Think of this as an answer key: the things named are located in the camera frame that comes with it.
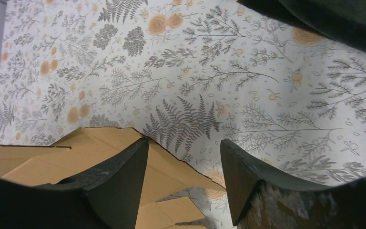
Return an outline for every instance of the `cardboard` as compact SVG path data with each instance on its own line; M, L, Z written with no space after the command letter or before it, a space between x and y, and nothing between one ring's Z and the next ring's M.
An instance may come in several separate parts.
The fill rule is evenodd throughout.
M27 186L56 184L110 158L141 137L133 128L90 127L79 128L49 147L0 146L0 177ZM188 187L225 191L151 140L136 228L204 229L175 225L204 219L188 197L157 202Z

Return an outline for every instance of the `floral wallpaper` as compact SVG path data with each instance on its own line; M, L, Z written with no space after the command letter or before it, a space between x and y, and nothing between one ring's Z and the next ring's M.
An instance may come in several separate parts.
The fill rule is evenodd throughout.
M233 0L10 0L0 144L134 127L224 185L219 142L294 176L366 176L366 54ZM210 229L224 192L191 187Z

